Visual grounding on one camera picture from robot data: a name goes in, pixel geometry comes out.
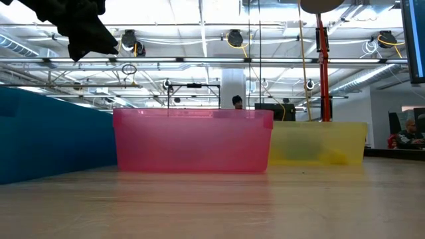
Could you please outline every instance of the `wooden table surface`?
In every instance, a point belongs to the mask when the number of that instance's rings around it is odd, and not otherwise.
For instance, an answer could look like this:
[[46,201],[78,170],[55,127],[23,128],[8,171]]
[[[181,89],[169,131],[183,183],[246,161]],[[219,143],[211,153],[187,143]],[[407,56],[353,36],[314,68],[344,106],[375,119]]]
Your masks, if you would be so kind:
[[263,175],[114,168],[0,186],[0,238],[424,238],[425,163]]

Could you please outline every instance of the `man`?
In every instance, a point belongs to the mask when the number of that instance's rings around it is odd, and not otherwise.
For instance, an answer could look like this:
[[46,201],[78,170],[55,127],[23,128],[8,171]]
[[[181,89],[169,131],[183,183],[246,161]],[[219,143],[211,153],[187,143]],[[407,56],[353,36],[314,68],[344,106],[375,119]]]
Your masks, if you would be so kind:
[[243,109],[242,98],[240,96],[233,96],[232,98],[234,109],[241,110]]
[[424,136],[416,132],[416,124],[413,119],[406,121],[406,129],[397,134],[398,148],[400,149],[422,149]]

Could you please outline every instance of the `yellow plastic bin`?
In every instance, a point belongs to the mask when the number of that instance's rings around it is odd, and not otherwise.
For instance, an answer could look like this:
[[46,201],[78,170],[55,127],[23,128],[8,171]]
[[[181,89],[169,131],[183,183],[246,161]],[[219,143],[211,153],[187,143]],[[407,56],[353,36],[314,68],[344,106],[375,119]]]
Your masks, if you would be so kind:
[[275,121],[271,165],[358,165],[366,123]]

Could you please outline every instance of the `red pole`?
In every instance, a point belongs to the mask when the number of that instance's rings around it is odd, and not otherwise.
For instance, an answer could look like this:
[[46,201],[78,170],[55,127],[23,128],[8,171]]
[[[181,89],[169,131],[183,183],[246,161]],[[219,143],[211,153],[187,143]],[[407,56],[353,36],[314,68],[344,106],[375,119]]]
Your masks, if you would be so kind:
[[327,74],[327,63],[329,55],[327,53],[325,29],[323,28],[323,23],[321,22],[320,14],[317,15],[317,27],[320,32],[320,86],[321,86],[321,97],[324,99],[323,103],[323,112],[324,116],[322,121],[329,122],[331,121],[331,106],[329,101],[329,81]]

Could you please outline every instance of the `pink plastic bin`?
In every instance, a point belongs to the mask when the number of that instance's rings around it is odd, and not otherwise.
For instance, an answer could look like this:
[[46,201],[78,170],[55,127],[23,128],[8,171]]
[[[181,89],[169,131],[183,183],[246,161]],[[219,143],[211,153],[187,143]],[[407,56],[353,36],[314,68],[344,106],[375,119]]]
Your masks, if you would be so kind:
[[262,172],[272,128],[267,110],[114,110],[122,171]]

